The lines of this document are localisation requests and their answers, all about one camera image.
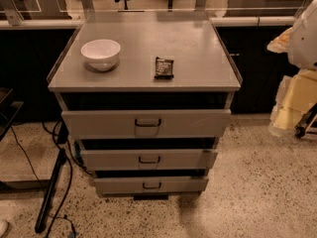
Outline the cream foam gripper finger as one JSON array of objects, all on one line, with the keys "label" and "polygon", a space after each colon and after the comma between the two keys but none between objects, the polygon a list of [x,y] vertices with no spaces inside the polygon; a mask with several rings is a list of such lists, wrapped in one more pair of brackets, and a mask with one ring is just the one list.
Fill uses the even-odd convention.
[{"label": "cream foam gripper finger", "polygon": [[285,76],[279,84],[268,130],[273,136],[295,132],[303,116],[317,103],[317,71],[301,69]]}]

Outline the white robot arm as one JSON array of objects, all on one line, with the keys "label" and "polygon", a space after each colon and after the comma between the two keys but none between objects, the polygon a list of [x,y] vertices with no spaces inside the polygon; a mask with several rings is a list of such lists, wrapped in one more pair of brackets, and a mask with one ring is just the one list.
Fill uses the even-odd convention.
[{"label": "white robot arm", "polygon": [[267,45],[270,52],[287,53],[288,61],[299,68],[293,76],[285,76],[276,94],[268,130],[274,136],[303,134],[301,125],[317,103],[317,0],[313,0],[293,26]]}]

